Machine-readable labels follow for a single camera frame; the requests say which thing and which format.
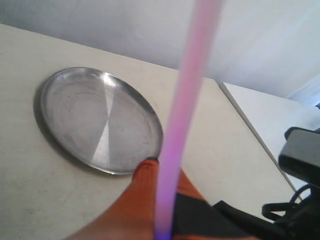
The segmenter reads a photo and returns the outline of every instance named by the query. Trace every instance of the round metal tray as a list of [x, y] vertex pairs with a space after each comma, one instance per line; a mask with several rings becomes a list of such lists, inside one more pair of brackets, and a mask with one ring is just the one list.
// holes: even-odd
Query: round metal tray
[[107, 72], [72, 67], [55, 73], [42, 89], [40, 110], [62, 147], [101, 171], [131, 174], [160, 154], [163, 131], [155, 111]]

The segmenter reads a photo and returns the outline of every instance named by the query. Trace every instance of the white wall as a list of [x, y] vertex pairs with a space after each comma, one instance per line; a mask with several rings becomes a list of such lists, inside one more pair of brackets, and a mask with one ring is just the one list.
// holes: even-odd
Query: white wall
[[[0, 23], [179, 67], [194, 0], [0, 0]], [[207, 76], [320, 102], [320, 1], [226, 0]]]

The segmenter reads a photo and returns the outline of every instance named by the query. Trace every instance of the black cord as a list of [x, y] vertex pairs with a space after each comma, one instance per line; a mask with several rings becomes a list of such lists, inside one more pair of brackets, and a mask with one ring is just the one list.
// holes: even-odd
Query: black cord
[[294, 195], [292, 196], [292, 198], [290, 199], [289, 203], [293, 204], [296, 202], [296, 200], [298, 199], [298, 197], [307, 189], [310, 189], [311, 187], [311, 184], [306, 184], [302, 187], [300, 187], [295, 193]]

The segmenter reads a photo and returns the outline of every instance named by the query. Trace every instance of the white table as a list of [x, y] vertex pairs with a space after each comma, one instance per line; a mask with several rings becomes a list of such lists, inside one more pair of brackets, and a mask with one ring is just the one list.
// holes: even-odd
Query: white table
[[[320, 110], [315, 106], [229, 83], [220, 87], [277, 165], [290, 127], [320, 128]], [[288, 174], [286, 177], [296, 190], [306, 184]]]
[[[53, 150], [33, 111], [36, 88], [51, 74], [83, 66], [109, 72], [136, 88], [163, 127], [177, 70], [0, 25], [0, 239], [57, 240], [103, 212], [130, 176], [71, 164]], [[214, 204], [260, 216], [264, 203], [293, 194], [218, 85], [205, 79], [183, 168]]]

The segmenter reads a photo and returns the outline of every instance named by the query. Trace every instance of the pink glowing tube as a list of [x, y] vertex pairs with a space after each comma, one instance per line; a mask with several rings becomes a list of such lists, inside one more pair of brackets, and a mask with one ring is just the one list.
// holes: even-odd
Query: pink glowing tube
[[155, 238], [170, 240], [174, 203], [188, 130], [217, 28], [220, 0], [197, 0], [160, 154]]

